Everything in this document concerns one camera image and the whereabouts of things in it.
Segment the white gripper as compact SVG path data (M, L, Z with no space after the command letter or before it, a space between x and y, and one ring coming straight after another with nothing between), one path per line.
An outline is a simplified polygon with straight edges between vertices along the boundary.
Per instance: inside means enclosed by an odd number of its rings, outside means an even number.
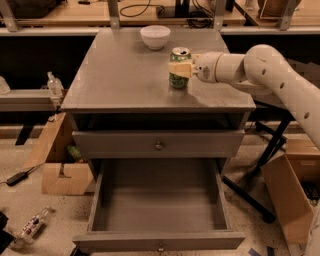
M191 62L170 62L169 72L184 78L191 78L197 74L202 82L216 83L216 66L221 55L221 52L193 54L192 59L196 60L196 67Z

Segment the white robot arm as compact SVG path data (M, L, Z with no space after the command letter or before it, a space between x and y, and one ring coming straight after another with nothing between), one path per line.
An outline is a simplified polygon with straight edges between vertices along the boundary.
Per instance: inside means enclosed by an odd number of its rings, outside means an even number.
M300 76L275 48L256 45L245 54L208 52L169 63L175 75L205 83L226 83L251 95L273 93L320 148L320 90ZM263 168L285 239L306 246L304 256L320 256L319 208L310 205L285 156Z

